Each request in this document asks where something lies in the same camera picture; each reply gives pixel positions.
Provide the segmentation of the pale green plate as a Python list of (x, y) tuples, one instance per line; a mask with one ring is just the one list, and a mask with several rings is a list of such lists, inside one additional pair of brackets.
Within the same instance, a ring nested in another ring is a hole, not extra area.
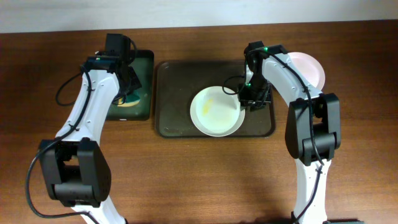
[(190, 104), (190, 119), (203, 134), (225, 137), (236, 132), (245, 119), (245, 111), (237, 95), (221, 86), (200, 90)]

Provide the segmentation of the green yellow sponge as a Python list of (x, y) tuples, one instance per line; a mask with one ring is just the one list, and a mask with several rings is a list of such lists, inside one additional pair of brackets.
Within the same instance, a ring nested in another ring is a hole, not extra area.
[(117, 106), (118, 107), (132, 107), (132, 106), (139, 104), (140, 100), (141, 100), (140, 97), (135, 94), (127, 95), (118, 101)]

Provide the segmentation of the pink white plate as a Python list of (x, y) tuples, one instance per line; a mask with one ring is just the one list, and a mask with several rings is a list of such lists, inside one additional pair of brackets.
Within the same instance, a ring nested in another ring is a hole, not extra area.
[(322, 90), (325, 85), (325, 71), (320, 62), (309, 54), (302, 52), (288, 53), (293, 65), (317, 89)]

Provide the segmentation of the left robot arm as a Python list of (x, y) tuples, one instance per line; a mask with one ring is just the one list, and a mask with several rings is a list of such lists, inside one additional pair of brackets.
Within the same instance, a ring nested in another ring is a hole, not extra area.
[(127, 36), (108, 34), (105, 48), (80, 67), (82, 84), (72, 111), (54, 139), (44, 139), (32, 163), (40, 164), (49, 197), (87, 223), (126, 223), (111, 197), (111, 170), (100, 137), (111, 105), (141, 87), (131, 67), (137, 47)]

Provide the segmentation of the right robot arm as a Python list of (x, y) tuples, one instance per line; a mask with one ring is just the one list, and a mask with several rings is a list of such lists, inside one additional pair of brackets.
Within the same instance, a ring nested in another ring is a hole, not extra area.
[(292, 223), (327, 223), (326, 180), (341, 144), (340, 101), (313, 86), (282, 45), (251, 42), (244, 49), (245, 82), (238, 98), (243, 108), (260, 110), (274, 87), (287, 103), (285, 144), (297, 169)]

